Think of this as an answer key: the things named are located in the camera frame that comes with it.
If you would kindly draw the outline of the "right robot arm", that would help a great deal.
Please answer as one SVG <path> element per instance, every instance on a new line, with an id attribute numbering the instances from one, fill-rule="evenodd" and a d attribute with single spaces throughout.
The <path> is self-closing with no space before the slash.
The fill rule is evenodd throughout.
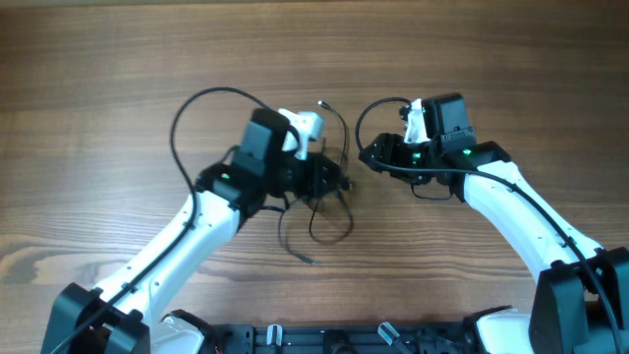
<path id="1" fill-rule="evenodd" d="M 531 312 L 478 312 L 444 334 L 429 324 L 418 341 L 466 353 L 625 353 L 628 251 L 608 250 L 566 221 L 496 142 L 480 143 L 464 98 L 398 98 L 401 135 L 359 145 L 359 159 L 411 188 L 436 181 L 484 216 L 536 283 Z"/>

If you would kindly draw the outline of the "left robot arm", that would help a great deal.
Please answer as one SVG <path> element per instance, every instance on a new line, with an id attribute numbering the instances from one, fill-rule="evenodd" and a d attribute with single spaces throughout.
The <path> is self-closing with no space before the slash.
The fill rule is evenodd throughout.
<path id="1" fill-rule="evenodd" d="M 210 353 L 212 327 L 166 307 L 190 276 L 228 243 L 268 197 L 321 197 L 339 166 L 309 144 L 314 112 L 254 110 L 231 163 L 207 167 L 174 218 L 132 259 L 87 290 L 69 284 L 55 299 L 44 353 Z"/>

